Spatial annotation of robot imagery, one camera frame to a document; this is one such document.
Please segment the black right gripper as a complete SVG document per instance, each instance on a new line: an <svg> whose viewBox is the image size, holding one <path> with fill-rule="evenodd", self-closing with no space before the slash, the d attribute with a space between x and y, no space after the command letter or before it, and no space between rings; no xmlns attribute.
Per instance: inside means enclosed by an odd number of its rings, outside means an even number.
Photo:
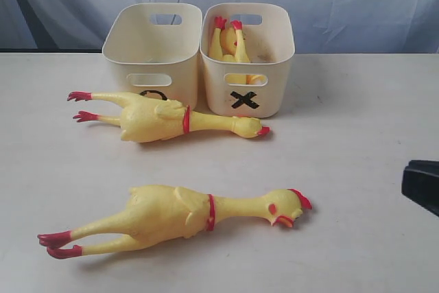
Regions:
<svg viewBox="0 0 439 293"><path fill-rule="evenodd" d="M438 161L411 160L403 170L401 193L439 216Z"/></svg>

